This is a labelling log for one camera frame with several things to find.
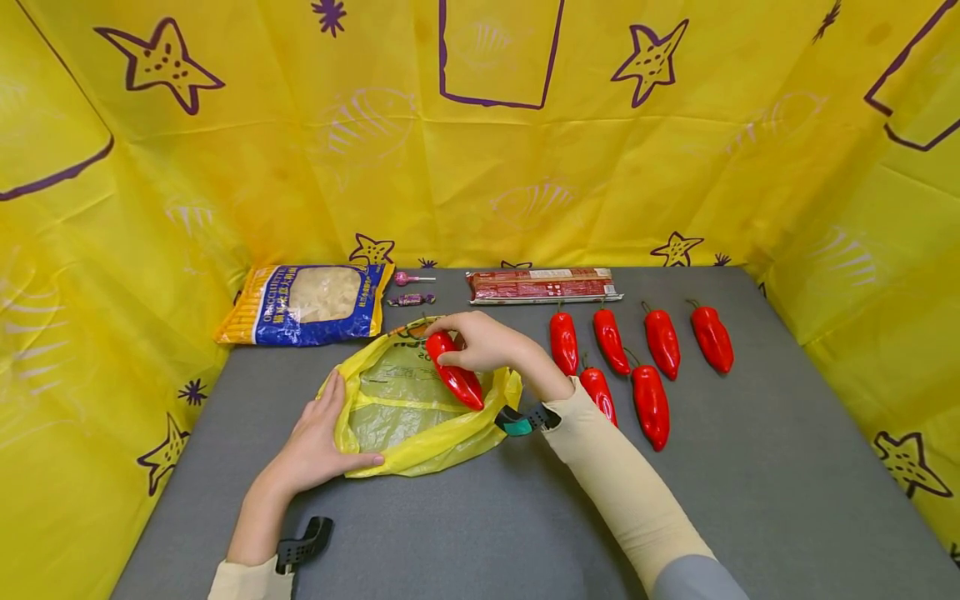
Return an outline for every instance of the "table surface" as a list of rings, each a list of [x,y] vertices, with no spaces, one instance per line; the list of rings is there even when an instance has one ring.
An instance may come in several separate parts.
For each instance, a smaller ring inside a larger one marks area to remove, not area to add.
[[[613,272],[626,298],[608,307],[624,344],[649,360],[639,307],[646,300],[669,311],[683,352],[678,380],[664,380],[672,421],[666,449],[650,448],[629,384],[607,370],[620,429],[752,598],[960,598],[956,567],[745,273]],[[429,274],[437,283],[402,292],[435,293],[428,307],[435,314],[468,308],[463,271]],[[716,307],[730,331],[736,364],[726,378],[697,348],[687,298]],[[565,309],[581,351],[596,362],[590,317],[597,306]],[[385,329],[421,310],[385,308]],[[485,310],[546,347],[554,306]],[[330,369],[363,344],[233,352],[113,598],[206,597],[248,485]],[[644,597],[602,519],[539,434],[435,475],[332,481],[295,500],[284,537],[301,535],[312,515],[336,526],[323,556],[300,570],[299,600]]]

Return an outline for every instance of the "beige sleeve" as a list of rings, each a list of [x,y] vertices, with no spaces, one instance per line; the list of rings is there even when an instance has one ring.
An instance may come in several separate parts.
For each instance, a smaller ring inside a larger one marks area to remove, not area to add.
[[[290,600],[293,585],[293,573],[276,573],[276,555],[258,566],[223,561],[206,600]]]
[[[573,396],[546,405],[562,421],[543,435],[593,500],[649,595],[672,561],[714,558],[713,553],[650,463],[604,417],[580,381],[570,379]]]

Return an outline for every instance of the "gray sleeve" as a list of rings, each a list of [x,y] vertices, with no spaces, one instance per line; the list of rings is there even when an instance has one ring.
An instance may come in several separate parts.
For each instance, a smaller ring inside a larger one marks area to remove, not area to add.
[[[683,556],[654,583],[652,600],[748,600],[730,572],[706,556]]]

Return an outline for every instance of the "yellow curtain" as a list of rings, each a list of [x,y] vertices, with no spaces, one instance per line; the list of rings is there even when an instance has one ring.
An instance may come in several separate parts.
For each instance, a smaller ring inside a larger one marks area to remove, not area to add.
[[[107,597],[256,261],[745,265],[956,551],[960,9],[715,4],[0,0],[12,597]]]

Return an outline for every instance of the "red pepper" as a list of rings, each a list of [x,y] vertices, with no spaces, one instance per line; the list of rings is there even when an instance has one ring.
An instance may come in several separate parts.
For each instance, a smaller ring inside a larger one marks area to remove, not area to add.
[[[670,405],[666,401],[660,374],[652,365],[641,365],[634,369],[631,378],[634,380],[634,405],[640,427],[650,445],[660,452],[670,437]]]
[[[715,308],[701,306],[696,300],[687,300],[693,304],[690,322],[697,335],[697,344],[711,367],[726,374],[733,367],[733,345],[730,334],[720,321]]]
[[[593,313],[593,333],[597,336],[597,345],[603,351],[613,372],[629,375],[630,363],[627,362],[627,354],[623,351],[623,342],[620,340],[620,330],[616,327],[613,311],[609,308],[601,308]]]
[[[569,313],[557,312],[550,318],[550,351],[553,362],[557,363],[564,375],[577,374],[580,355],[577,353],[577,330],[573,326],[573,317]]]
[[[677,341],[677,330],[673,328],[670,315],[665,310],[650,310],[646,302],[641,302],[640,305],[647,312],[643,324],[647,330],[647,346],[654,362],[667,379],[676,381],[677,372],[680,370],[680,343]]]
[[[426,340],[426,353],[430,355],[433,366],[440,374],[440,379],[450,392],[453,392],[453,395],[467,407],[475,411],[483,410],[483,390],[480,388],[476,373],[460,367],[444,366],[437,362],[441,354],[456,349],[453,338],[446,331],[438,331]]]
[[[580,373],[580,383],[590,394],[593,403],[597,405],[600,412],[603,413],[614,427],[616,424],[616,409],[613,407],[613,396],[610,393],[610,386],[607,385],[607,377],[599,369],[586,368]]]

